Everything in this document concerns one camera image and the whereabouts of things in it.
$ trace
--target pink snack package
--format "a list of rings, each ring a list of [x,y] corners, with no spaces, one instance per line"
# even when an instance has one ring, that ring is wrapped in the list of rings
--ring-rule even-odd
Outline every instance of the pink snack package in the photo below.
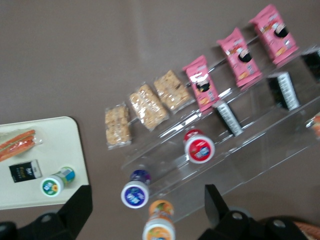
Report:
[[[209,75],[206,57],[198,57],[183,70],[189,77],[200,111],[204,112],[219,100],[218,92]]]
[[[249,23],[254,25],[274,64],[279,64],[298,49],[296,41],[274,5],[266,6]]]
[[[238,87],[246,85],[262,74],[255,60],[251,57],[245,38],[239,28],[236,27],[227,38],[216,42],[226,55]]]

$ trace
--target plastic bag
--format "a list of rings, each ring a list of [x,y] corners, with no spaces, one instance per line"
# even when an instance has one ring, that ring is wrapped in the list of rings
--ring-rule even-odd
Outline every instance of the plastic bag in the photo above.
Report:
[[[125,103],[105,110],[105,136],[109,149],[131,144],[129,111]]]
[[[204,55],[198,57],[183,70],[186,72],[201,112],[219,100],[218,92],[212,81]]]
[[[175,114],[195,102],[172,70],[154,81],[160,100]]]
[[[249,22],[254,24],[254,29],[274,64],[279,64],[298,49],[274,5],[266,6]]]
[[[261,76],[262,73],[250,55],[246,41],[239,28],[235,28],[227,38],[216,42],[221,46],[226,55],[238,87],[242,87]]]
[[[132,93],[129,99],[135,114],[150,131],[169,118],[167,110],[147,84]]]
[[[34,129],[0,132],[0,162],[21,154],[36,144]]]

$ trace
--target acrylic display stand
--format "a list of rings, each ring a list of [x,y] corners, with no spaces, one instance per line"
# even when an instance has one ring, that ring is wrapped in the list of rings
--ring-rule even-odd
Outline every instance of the acrylic display stand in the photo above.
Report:
[[[256,42],[250,46],[253,56],[262,51],[260,45]],[[137,169],[145,169],[151,175],[149,202],[137,210],[145,220],[148,206],[157,199],[166,199],[175,208],[173,220],[179,221],[203,207],[205,184],[215,184],[225,194],[318,142],[306,122],[320,112],[320,87],[300,54],[277,67],[266,54],[256,62],[263,77],[247,89],[235,87],[227,64],[212,67],[211,75],[221,99],[228,103],[243,128],[239,136],[226,130],[215,111],[203,114],[196,110],[196,103],[159,126],[165,130],[146,135],[141,134],[141,126],[134,124],[133,134],[137,137],[127,148],[122,170],[128,178]],[[267,77],[277,72],[290,73],[299,108],[288,111],[276,106]],[[214,141],[215,154],[210,161],[194,164],[188,160],[183,139],[190,127],[202,130]]]

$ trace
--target brown floor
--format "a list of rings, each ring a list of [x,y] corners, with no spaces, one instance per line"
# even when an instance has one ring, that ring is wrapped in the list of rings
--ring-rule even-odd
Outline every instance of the brown floor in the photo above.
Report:
[[[320,1],[77,0],[0,3],[0,124],[71,116],[78,125],[93,189],[93,213],[79,240],[140,239],[144,222],[120,201],[124,149],[108,151],[104,108],[142,82],[201,54],[273,2],[301,48],[319,43]],[[256,218],[294,215],[320,225],[319,145],[225,196]],[[57,206],[3,210],[23,226]],[[176,224],[178,240],[209,226],[203,209]]]

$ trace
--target black card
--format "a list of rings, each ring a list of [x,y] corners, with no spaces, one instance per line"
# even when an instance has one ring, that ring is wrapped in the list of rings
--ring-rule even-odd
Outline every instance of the black card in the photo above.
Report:
[[[42,177],[37,160],[11,165],[9,168],[15,183]]]

